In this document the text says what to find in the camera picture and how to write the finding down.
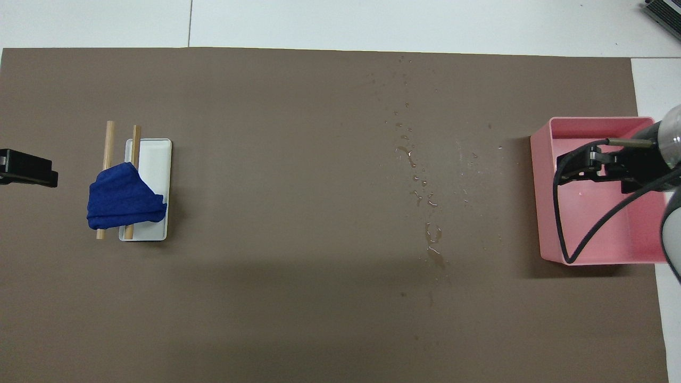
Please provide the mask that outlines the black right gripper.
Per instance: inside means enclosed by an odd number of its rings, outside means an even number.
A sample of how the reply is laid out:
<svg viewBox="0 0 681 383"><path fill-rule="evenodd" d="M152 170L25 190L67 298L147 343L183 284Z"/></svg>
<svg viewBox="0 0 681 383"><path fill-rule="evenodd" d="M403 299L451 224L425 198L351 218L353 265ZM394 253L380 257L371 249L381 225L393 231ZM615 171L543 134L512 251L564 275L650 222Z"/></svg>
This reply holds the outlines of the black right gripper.
<svg viewBox="0 0 681 383"><path fill-rule="evenodd" d="M600 146L588 145L557 157L557 168L562 168L558 185L576 181L601 182ZM620 181L623 194L631 194L650 182L668 174L668 165L657 148L623 148L613 153L614 162L605 165L605 174Z"/></svg>

